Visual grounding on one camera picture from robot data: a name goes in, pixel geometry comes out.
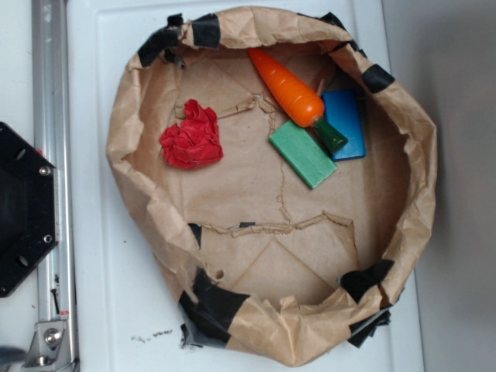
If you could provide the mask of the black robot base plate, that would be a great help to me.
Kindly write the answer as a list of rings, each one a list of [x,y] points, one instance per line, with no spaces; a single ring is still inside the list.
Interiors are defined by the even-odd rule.
[[[55,167],[1,123],[1,297],[7,298],[57,244]]]

